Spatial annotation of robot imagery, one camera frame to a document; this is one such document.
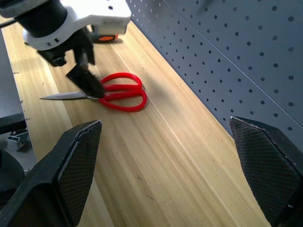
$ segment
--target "wooden table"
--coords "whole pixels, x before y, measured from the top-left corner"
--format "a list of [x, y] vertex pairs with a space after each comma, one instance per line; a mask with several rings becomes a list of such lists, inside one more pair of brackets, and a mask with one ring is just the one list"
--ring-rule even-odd
[[99, 77], [128, 71], [142, 79], [149, 104], [130, 114], [91, 100], [40, 100], [77, 90], [65, 77], [73, 55], [53, 68], [23, 44], [19, 25], [2, 32], [38, 160], [72, 126], [103, 122], [79, 226], [269, 226], [233, 139], [133, 23], [119, 42], [95, 45], [90, 68]]

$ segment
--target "gray pegboard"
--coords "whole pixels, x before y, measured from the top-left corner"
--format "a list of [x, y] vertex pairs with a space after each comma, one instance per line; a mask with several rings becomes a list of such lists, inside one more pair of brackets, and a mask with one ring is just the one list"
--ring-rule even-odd
[[303, 150], [303, 1], [127, 0], [133, 22], [231, 133], [241, 116]]

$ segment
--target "black cable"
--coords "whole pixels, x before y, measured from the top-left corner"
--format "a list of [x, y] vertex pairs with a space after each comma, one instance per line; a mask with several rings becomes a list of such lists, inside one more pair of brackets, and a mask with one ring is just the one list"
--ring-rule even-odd
[[6, 22], [3, 22], [0, 24], [0, 28], [3, 28], [3, 27], [6, 27], [6, 26], [9, 26], [9, 25], [12, 25], [14, 23], [16, 23], [17, 21], [13, 18], [11, 20], [8, 20]]

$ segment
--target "metal blade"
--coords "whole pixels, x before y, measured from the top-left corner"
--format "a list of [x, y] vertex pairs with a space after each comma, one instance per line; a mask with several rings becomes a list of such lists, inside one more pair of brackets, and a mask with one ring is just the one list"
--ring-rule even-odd
[[47, 100], [75, 100], [75, 99], [85, 99], [88, 98], [87, 95], [82, 91], [67, 92], [62, 94], [56, 94], [51, 96], [42, 97], [40, 99]]

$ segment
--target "red scissors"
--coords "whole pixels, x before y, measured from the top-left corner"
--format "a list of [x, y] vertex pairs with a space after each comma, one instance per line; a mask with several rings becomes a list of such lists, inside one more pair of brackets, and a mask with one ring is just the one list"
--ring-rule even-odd
[[[105, 83], [118, 78], [127, 78], [131, 79], [136, 82], [136, 84], [110, 84], [106, 85]], [[142, 82], [141, 80], [135, 76], [134, 74], [128, 72], [119, 72], [108, 75], [104, 77], [101, 81], [103, 87], [105, 89], [105, 95], [103, 98], [94, 98], [87, 96], [84, 92], [68, 92], [62, 94], [56, 94], [51, 96], [42, 97], [40, 99], [48, 99], [48, 100], [75, 100], [75, 99], [85, 99], [89, 98], [91, 100], [98, 100], [103, 105], [114, 109], [120, 110], [124, 112], [137, 112], [142, 110], [146, 103], [147, 103], [147, 95], [145, 91], [142, 89]], [[115, 105], [109, 101], [117, 100], [117, 99], [124, 99], [124, 98], [131, 98], [131, 97], [139, 97], [143, 98], [142, 102], [136, 106], [119, 106]]]

